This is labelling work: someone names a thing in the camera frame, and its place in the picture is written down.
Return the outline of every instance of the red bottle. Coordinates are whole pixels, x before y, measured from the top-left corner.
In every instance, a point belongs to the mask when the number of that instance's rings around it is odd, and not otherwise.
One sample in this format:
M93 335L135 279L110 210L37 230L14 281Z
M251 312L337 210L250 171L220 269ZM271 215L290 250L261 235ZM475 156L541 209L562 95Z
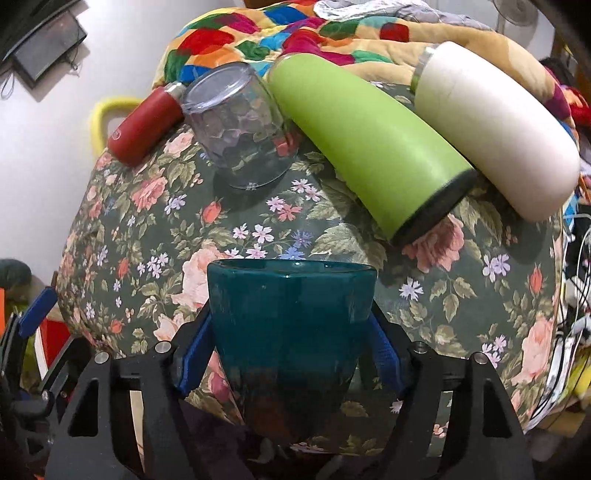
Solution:
M154 89L107 140L111 154L130 167L140 165L163 135L183 119L179 101L184 91L180 82Z

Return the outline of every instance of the clear plastic jar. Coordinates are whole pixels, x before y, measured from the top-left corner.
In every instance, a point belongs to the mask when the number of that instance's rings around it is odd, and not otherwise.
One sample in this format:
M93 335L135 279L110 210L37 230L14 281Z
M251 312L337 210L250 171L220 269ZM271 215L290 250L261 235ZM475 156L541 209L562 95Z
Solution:
M195 80L182 108L195 137L233 187L265 185L294 161L293 124L248 63L227 63Z

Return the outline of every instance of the black metal bracket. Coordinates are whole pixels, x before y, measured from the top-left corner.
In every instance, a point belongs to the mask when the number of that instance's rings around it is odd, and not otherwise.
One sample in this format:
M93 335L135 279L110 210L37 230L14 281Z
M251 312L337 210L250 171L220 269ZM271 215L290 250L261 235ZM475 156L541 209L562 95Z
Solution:
M111 359L99 353L79 379L46 469L47 480L208 480L199 459L187 454L189 431L170 382L170 342L148 353ZM142 392L142 468L129 392Z
M488 357L481 352L468 359L439 355L424 342L411 343L400 325L385 320L377 305L372 312L383 331L384 348L389 343L393 349L397 366L392 371L399 377L398 393L404 402L383 453L360 480L464 480L472 479L475 472L484 480L533 480L517 416ZM97 354L77 379L63 416L58 414L61 395L56 392L71 386L76 377L64 377L68 370L63 358L48 375L55 388L46 385L47 398L13 402L15 418L54 419L49 428L57 435L46 479L209 480L199 454L190 448L181 410L184 393L179 388L188 367L198 365L191 375L203 375L210 345L206 342L199 352L195 339L206 330L208 320L205 308L197 321L181 327L172 342L160 342L145 355L112 359L106 352ZM142 392L144 403L143 467L133 427L132 390ZM453 390L453 402L447 438L440 461L434 463L427 450L440 394L448 390Z
M443 356L424 342L412 343L408 354L416 383L404 398L382 461L368 478L534 480L521 426L488 357L481 352L468 359ZM434 463L427 450L440 394L449 390L447 438L441 461Z
M92 357L85 338L71 336L40 385L40 395L20 390L28 338L19 335L20 318L9 319L0 340L0 419L4 434L32 473L43 475L69 395Z

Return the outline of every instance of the screw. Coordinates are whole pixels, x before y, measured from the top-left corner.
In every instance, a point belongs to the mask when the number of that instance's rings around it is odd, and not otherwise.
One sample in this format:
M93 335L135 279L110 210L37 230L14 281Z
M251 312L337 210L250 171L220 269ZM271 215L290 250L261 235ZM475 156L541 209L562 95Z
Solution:
M474 354L474 360L476 361L477 364L484 365L485 363L488 362L488 357L482 352L476 352Z
M428 346L425 342L413 342L413 350L415 353L427 353Z
M107 352L99 352L95 355L95 362L98 364L104 364L109 359Z
M166 353L170 350L171 347L172 345L170 344L170 342L160 342L156 344L154 350L156 350L158 353Z

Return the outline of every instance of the blue gripper pad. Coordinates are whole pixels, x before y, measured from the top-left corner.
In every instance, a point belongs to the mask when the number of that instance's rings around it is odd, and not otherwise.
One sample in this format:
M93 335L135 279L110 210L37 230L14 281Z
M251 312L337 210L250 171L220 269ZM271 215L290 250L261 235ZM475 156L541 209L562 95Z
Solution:
M373 313L369 314L369 323L369 344L380 380L398 395L402 395L407 385L402 378L402 366L396 350L390 344Z
M18 334L21 338L30 337L57 302L57 293L46 287L27 309L19 323Z
M178 390L183 395L189 395L201 384L214 347L212 315L209 314L183 358L183 376L178 384Z

